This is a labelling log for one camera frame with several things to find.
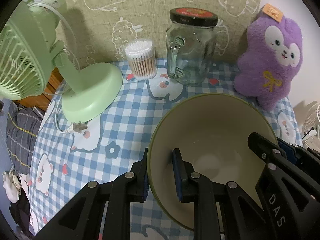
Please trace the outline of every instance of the plaid fabric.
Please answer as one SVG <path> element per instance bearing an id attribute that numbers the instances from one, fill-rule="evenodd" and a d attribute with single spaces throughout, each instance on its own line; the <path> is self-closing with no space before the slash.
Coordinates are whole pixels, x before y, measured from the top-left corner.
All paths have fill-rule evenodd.
<path id="1" fill-rule="evenodd" d="M 157 60 L 160 77 L 165 70 L 163 69 L 165 63 L 165 59 Z M 54 124 L 55 111 L 52 107 L 50 111 L 47 110 L 47 119 L 44 118 L 43 129 L 37 138 L 30 174 L 31 210 L 37 218 L 38 229 L 41 229 L 87 182 L 112 181 L 129 171 L 132 164 L 142 158 L 144 149 L 148 147 L 152 133 L 161 118 L 175 104 L 196 94 L 219 92 L 237 95 L 247 100 L 262 112 L 278 137 L 281 137 L 281 129 L 277 117 L 283 112 L 295 128 L 296 143 L 299 145 L 302 143 L 288 98 L 279 101 L 274 111 L 263 111 L 257 105 L 255 98 L 244 98 L 233 90 L 233 79 L 238 71 L 236 66 L 216 63 L 201 87 L 177 86 L 171 90 L 171 94 L 159 94 L 154 90 L 154 80 L 136 82 L 132 78 L 127 62 L 114 64 L 122 70 L 124 81 L 114 102 L 101 116 L 91 121 L 96 125 L 95 131 L 100 129 L 99 140 L 91 142 L 88 146 L 82 145 L 77 135 L 61 134 Z M 165 87 L 168 83 L 161 82 L 160 85 Z M 59 97 L 53 98 L 53 105 L 57 104 Z M 67 128 L 70 123 L 63 116 L 61 105 L 55 107 L 59 109 L 60 128 Z M 34 183 L 37 180 L 39 161 L 43 155 L 47 155 L 49 163 L 53 165 L 48 195 L 47 192 L 37 190 Z M 180 227 L 164 214 L 151 191 L 145 203 L 132 203 L 131 206 L 131 237 L 136 239 L 139 234 L 145 236 L 148 232 L 153 236 L 159 234 L 164 239 L 193 237 L 192 232 Z"/>
<path id="2" fill-rule="evenodd" d="M 30 173 L 32 154 L 41 122 L 42 117 L 32 108 L 14 102 L 10 104 L 6 138 L 8 151 L 18 173 Z"/>

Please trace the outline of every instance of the jar handle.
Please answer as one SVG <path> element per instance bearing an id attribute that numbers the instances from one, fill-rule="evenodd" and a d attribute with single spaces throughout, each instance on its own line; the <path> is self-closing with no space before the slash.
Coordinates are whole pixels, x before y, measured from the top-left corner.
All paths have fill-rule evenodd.
<path id="1" fill-rule="evenodd" d="M 182 37 L 175 37 L 173 41 L 170 42 L 167 51 L 168 57 L 168 72 L 171 76 L 176 76 L 176 62 L 177 54 L 181 46 L 184 46 L 184 39 Z"/>

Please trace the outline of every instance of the black and red lid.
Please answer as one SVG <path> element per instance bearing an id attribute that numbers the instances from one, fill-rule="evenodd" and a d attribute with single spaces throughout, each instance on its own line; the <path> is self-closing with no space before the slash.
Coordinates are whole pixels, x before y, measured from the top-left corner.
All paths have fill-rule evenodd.
<path id="1" fill-rule="evenodd" d="M 214 27 L 218 23 L 218 16 L 207 10 L 186 7 L 171 9 L 170 20 L 180 24 Z"/>

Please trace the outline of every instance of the wooden drawer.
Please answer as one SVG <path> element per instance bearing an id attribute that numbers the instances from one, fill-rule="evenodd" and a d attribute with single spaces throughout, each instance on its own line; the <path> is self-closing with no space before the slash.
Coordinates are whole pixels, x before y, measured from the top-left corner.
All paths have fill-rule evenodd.
<path id="1" fill-rule="evenodd" d="M 59 70 L 55 68 L 51 73 L 49 82 L 44 91 L 47 93 L 54 94 L 58 86 L 62 82 L 62 80 L 63 80 L 63 77 L 60 75 Z M 40 109 L 46 111 L 51 99 L 52 99 L 52 96 L 41 94 L 39 96 L 27 97 L 21 100 L 17 100 L 16 102 L 22 104 L 25 107 L 37 106 Z"/>

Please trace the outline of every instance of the cotton swab container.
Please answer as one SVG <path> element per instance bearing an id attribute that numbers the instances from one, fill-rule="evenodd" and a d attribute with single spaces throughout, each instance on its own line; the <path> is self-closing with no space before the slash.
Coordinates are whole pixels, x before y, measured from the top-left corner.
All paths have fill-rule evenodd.
<path id="1" fill-rule="evenodd" d="M 157 74 L 155 48 L 152 40 L 130 41 L 124 51 L 135 79 L 150 79 Z"/>

